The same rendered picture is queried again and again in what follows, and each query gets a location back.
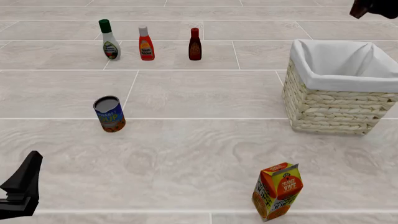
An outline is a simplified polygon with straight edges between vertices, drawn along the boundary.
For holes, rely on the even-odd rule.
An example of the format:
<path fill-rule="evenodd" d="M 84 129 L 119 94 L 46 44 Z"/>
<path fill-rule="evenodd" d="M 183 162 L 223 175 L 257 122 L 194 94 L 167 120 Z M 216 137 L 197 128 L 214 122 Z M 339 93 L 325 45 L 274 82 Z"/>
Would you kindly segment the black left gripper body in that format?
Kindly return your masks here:
<path fill-rule="evenodd" d="M 26 197 L 22 200 L 0 199 L 0 219 L 32 216 L 40 197 Z"/>

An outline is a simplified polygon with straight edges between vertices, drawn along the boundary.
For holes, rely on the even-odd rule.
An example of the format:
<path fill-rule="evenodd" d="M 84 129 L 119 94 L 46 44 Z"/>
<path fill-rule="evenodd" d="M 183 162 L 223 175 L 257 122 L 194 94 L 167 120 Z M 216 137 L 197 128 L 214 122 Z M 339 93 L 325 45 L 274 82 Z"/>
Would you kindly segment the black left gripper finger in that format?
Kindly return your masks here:
<path fill-rule="evenodd" d="M 6 192 L 6 200 L 39 199 L 39 173 L 43 156 L 31 151 L 10 178 L 0 185 Z"/>

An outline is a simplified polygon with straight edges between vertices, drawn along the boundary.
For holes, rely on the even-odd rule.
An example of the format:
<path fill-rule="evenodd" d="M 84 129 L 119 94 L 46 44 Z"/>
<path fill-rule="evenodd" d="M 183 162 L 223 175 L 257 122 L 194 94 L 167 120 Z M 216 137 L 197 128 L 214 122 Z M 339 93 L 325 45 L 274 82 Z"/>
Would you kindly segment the woven cream wicker basket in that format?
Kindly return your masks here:
<path fill-rule="evenodd" d="M 398 102 L 398 93 L 310 90 L 289 57 L 282 98 L 294 130 L 364 135 Z"/>

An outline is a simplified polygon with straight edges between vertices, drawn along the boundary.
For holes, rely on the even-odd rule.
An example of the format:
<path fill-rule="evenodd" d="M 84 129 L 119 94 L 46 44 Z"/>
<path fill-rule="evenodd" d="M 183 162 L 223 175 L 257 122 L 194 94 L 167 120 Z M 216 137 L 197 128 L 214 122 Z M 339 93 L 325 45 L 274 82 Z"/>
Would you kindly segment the white cloth basket liner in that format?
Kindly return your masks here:
<path fill-rule="evenodd" d="M 398 63 L 372 42 L 297 39 L 290 58 L 310 90 L 398 93 Z"/>

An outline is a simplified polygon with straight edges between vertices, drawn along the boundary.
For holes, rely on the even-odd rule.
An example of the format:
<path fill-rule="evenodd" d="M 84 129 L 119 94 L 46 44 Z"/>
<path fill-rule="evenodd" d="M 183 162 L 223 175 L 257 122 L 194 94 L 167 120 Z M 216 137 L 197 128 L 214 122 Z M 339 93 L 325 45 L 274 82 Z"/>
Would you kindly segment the blue orange soup can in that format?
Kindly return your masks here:
<path fill-rule="evenodd" d="M 116 96 L 104 96 L 93 104 L 99 122 L 105 132 L 114 133 L 126 125 L 123 110 Z"/>

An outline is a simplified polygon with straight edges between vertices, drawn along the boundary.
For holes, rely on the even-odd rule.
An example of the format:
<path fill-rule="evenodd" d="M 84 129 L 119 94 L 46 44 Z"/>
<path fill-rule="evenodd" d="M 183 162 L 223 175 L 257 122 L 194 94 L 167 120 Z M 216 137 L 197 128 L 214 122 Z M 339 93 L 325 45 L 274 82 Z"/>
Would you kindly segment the white green-capped dressing bottle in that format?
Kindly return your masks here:
<path fill-rule="evenodd" d="M 121 48 L 114 38 L 110 21 L 102 19 L 98 21 L 103 36 L 103 52 L 109 60 L 117 61 L 121 56 Z"/>

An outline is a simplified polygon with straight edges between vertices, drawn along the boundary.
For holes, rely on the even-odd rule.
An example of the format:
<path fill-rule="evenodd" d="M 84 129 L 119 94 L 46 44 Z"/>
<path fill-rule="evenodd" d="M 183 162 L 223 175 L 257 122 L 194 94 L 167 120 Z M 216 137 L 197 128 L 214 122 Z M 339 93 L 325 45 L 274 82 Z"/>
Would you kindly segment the red ketchup bottle grey cap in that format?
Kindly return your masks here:
<path fill-rule="evenodd" d="M 146 26 L 139 26 L 139 51 L 143 61 L 155 59 L 154 46 Z"/>

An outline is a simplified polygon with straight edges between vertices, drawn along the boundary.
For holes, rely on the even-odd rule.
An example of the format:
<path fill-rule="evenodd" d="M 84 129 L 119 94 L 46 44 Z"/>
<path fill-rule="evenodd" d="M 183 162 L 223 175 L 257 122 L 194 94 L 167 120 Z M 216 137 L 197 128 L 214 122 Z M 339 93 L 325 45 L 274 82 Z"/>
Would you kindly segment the dark red sauce bottle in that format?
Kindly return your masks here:
<path fill-rule="evenodd" d="M 192 28 L 191 29 L 191 38 L 188 46 L 188 57 L 190 60 L 198 61 L 201 60 L 201 41 L 199 37 L 199 29 Z"/>

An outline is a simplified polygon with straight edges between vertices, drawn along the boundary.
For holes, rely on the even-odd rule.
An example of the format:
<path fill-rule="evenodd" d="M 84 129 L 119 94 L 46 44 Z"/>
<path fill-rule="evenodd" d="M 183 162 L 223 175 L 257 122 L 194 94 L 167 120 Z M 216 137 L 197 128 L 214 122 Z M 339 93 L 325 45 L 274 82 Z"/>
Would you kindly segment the orange juice carton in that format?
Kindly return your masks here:
<path fill-rule="evenodd" d="M 298 166 L 283 162 L 261 170 L 252 202 L 263 222 L 285 215 L 303 189 Z"/>

